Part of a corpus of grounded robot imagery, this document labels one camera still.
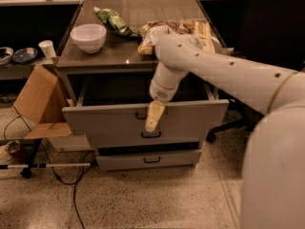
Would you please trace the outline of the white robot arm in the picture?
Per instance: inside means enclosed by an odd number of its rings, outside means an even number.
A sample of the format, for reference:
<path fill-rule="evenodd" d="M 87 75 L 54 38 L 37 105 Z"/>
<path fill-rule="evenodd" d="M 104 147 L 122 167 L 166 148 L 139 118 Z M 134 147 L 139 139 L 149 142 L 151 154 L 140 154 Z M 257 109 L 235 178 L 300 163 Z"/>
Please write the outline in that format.
<path fill-rule="evenodd" d="M 305 73 L 204 52 L 172 33 L 154 51 L 146 130 L 156 129 L 187 73 L 263 114 L 244 156 L 240 229 L 305 229 Z"/>

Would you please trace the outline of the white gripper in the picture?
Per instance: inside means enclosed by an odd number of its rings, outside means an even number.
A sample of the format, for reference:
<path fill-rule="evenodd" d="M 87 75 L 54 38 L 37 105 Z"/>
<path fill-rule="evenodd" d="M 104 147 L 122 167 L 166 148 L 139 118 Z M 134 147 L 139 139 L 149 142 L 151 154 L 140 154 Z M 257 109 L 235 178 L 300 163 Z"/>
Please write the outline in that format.
<path fill-rule="evenodd" d="M 149 105 L 145 129 L 154 132 L 161 116 L 165 111 L 163 102 L 170 102 L 178 89 L 181 80 L 188 74 L 187 71 L 174 69 L 159 62 L 150 85 L 150 96 L 154 101 Z"/>

